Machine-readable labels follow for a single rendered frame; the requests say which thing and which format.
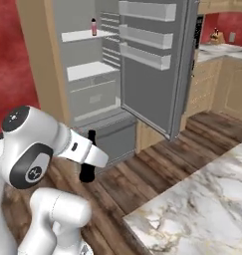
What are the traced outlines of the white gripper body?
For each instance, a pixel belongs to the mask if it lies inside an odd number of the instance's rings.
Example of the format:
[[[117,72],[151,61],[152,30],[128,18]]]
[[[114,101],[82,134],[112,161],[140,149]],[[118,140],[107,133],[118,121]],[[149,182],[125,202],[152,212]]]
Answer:
[[[91,142],[83,143],[81,146],[82,163],[103,168],[107,165],[109,156],[93,145]]]

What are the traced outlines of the grey fridge freezer drawer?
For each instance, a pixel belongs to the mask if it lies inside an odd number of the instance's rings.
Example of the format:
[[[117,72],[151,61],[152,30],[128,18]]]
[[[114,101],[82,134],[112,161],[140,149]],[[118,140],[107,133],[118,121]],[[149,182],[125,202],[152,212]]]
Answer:
[[[133,154],[135,146],[136,118],[129,113],[118,115],[76,127],[84,137],[90,129],[96,132],[96,145],[108,156],[108,166]]]

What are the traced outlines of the grey fridge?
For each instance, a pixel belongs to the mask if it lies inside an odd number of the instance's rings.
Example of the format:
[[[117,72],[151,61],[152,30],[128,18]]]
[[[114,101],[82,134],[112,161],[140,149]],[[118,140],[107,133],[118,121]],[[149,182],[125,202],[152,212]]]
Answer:
[[[70,125],[127,113],[121,108],[119,0],[53,0],[53,11]]]

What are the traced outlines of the grey fridge door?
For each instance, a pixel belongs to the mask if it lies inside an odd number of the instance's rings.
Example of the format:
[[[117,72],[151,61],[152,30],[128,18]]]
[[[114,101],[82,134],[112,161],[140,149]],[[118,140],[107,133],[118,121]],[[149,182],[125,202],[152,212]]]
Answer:
[[[190,87],[199,0],[121,0],[121,106],[172,140]]]

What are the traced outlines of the light wooden fridge surround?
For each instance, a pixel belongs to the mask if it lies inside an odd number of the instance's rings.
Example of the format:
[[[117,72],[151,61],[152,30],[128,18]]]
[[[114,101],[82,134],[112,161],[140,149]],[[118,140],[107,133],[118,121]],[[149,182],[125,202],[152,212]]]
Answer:
[[[16,0],[41,110],[70,124],[52,0]]]

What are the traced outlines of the light wooden base cupboards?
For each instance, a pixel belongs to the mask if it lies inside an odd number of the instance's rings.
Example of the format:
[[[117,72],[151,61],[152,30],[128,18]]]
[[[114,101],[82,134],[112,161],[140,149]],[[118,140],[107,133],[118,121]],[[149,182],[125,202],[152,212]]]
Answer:
[[[189,117],[203,111],[242,121],[242,59],[224,56],[197,62],[193,75],[181,130]]]

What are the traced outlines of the black built-in oven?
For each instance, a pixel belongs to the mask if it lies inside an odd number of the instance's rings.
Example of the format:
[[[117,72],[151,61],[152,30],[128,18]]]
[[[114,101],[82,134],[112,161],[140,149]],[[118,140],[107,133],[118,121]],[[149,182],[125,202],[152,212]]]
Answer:
[[[191,77],[194,77],[193,75],[193,69],[195,65],[195,51],[199,47],[200,42],[200,34],[202,31],[202,24],[203,24],[203,17],[204,15],[198,15],[196,19],[196,25],[195,25],[195,32],[194,32],[194,39],[193,39],[193,52],[192,52],[192,62],[191,62]]]

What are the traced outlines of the light wooden wall cupboards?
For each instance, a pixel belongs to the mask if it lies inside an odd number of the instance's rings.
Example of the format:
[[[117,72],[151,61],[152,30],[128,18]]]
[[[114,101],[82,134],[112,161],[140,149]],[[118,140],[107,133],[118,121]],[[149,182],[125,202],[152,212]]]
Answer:
[[[199,14],[221,12],[242,12],[242,0],[199,0]]]

